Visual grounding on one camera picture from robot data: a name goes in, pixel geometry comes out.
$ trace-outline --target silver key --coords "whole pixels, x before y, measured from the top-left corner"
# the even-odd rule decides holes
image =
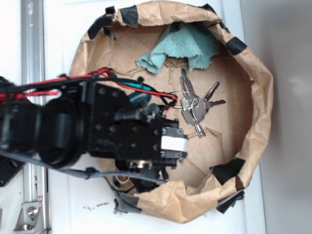
[[[220,84],[220,82],[214,83],[214,85],[211,87],[211,89],[203,97],[203,101],[205,102],[206,114],[210,112],[210,108],[212,108],[213,106],[226,103],[225,100],[209,101],[211,99],[211,97],[213,96],[215,90],[219,86],[219,84]]]
[[[181,100],[184,110],[192,110],[192,114],[197,121],[202,121],[206,115],[206,106],[204,101],[199,98],[192,86],[190,79],[188,78],[184,68],[181,70],[182,76],[180,77],[182,91],[185,98]]]
[[[194,118],[194,116],[193,116],[193,114],[192,114],[191,111],[182,110],[182,114],[183,114],[185,120],[186,120],[188,123],[190,123],[190,124],[192,124],[193,126],[195,126],[195,129],[196,129],[196,131],[197,131],[197,133],[198,133],[199,138],[202,138],[202,137],[205,137],[205,136],[206,136],[204,129],[203,129],[202,126],[199,124],[199,122],[195,120],[195,118]]]
[[[182,68],[181,73],[182,76],[180,77],[180,81],[184,94],[184,98],[181,100],[181,104],[184,110],[190,110],[192,108],[191,105],[194,102],[194,99],[196,99],[196,94],[184,68]]]

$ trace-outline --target crumpled brown paper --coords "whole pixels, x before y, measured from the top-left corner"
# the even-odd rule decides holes
[[[131,27],[115,14],[110,28],[113,40],[102,31],[95,39],[84,35],[78,47],[70,75],[81,75],[100,67],[110,67],[119,75],[136,79],[159,91],[181,91],[179,81],[182,59],[168,58],[160,73],[153,75],[136,66],[136,59],[153,49],[159,37],[174,21],[204,21],[212,34],[225,45],[233,36],[218,24],[221,19],[211,11],[178,2],[151,1],[137,7],[138,26]],[[171,110],[168,118],[179,118],[180,127],[189,135],[189,155],[176,170],[168,169],[171,181],[139,197],[142,214],[185,223],[218,206],[218,201],[246,188],[268,144],[273,106],[273,78],[260,59],[246,48],[232,56],[222,46],[206,70],[193,70],[188,76],[195,92],[203,96],[220,82],[212,101],[224,99],[201,123],[206,137],[199,139],[186,123],[180,110]],[[233,157],[246,162],[239,175],[221,185],[209,168],[225,164]],[[101,159],[103,170],[114,170],[110,159]]]

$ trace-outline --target paper bag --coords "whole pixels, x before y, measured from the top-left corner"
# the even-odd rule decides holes
[[[201,122],[206,132],[201,139],[180,110],[171,110],[167,118],[178,118],[189,137],[188,157],[175,170],[168,169],[169,182],[146,193],[116,192],[116,197],[120,209],[185,223],[249,185],[270,135],[273,78],[268,69],[229,33],[209,5],[150,1],[117,13],[107,8],[83,36],[70,75],[106,66],[119,77],[142,76],[145,83],[163,92],[181,90],[184,59],[167,58],[156,75],[136,65],[136,59],[152,50],[168,25],[177,21],[202,21],[220,41],[220,53],[209,68],[194,69],[188,76],[201,97],[219,81],[213,100],[227,103],[212,108]],[[115,169],[111,159],[98,162],[103,170]]]

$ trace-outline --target teal towel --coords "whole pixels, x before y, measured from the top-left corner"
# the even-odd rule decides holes
[[[151,73],[159,73],[166,57],[188,58],[189,70],[206,69],[211,57],[219,53],[220,43],[205,27],[204,23],[171,24],[158,40],[156,47],[136,61]]]

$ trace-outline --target screw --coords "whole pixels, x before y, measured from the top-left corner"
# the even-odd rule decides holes
[[[110,126],[110,127],[109,127],[109,131],[110,131],[111,133],[115,133],[116,130],[117,130],[117,127],[116,127],[116,126]]]
[[[103,125],[98,123],[97,125],[95,125],[95,129],[101,131],[103,129]]]
[[[153,150],[157,151],[159,149],[159,146],[157,144],[153,145]]]
[[[100,94],[100,95],[104,95],[105,93],[106,93],[106,90],[104,88],[100,88],[98,90],[98,94]]]
[[[36,214],[38,214],[38,209],[36,207],[30,207],[28,210],[27,210],[27,214],[29,217],[33,217],[35,216]]]
[[[29,226],[28,223],[25,223],[25,224],[23,224],[23,225],[21,226],[21,229],[24,230],[24,231],[26,231],[26,230],[29,230],[29,229],[30,229],[30,226]]]
[[[119,97],[119,92],[118,91],[113,91],[112,96],[113,96],[113,98]]]
[[[134,127],[132,128],[132,131],[133,131],[134,133],[137,133],[137,132],[138,132],[138,127],[137,127],[137,126],[134,126]]]

